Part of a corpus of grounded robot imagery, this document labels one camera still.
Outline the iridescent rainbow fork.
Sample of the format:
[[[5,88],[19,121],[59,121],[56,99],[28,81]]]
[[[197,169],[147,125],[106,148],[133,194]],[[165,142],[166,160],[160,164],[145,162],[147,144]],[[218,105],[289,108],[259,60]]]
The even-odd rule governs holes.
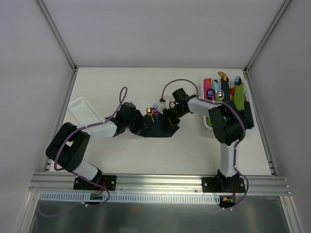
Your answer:
[[[156,118],[156,122],[158,123],[159,110],[158,110],[158,105],[156,103],[153,105],[153,111],[154,111],[154,115],[155,115],[155,118]]]

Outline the dark navy paper napkin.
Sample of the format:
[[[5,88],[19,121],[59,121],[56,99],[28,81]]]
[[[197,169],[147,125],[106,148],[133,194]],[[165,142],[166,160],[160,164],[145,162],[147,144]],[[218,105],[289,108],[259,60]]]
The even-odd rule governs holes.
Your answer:
[[[139,136],[146,138],[167,138],[172,137],[178,130],[179,126],[171,126],[166,118],[160,113],[156,117],[153,115],[155,122],[149,115],[144,115],[144,120],[146,121],[146,127],[138,133]]]

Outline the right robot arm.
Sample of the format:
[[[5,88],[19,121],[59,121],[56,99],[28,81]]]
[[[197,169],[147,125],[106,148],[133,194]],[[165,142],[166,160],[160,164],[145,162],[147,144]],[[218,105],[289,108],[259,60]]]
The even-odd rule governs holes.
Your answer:
[[[175,105],[162,110],[162,129],[176,126],[185,114],[208,117],[215,138],[221,146],[221,161],[217,174],[210,181],[202,181],[204,192],[233,192],[243,183],[237,169],[238,145],[245,138],[244,124],[230,102],[215,102],[189,96],[183,88],[173,92]]]

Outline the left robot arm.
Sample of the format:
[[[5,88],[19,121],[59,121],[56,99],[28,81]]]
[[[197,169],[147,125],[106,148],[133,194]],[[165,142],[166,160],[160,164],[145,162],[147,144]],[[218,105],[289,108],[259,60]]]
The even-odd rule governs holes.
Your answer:
[[[61,126],[46,149],[46,156],[62,170],[84,179],[90,189],[100,187],[102,171],[84,159],[91,140],[112,138],[129,130],[140,134],[147,128],[147,122],[140,110],[130,102],[123,103],[114,116],[105,121],[78,128],[67,122]]]

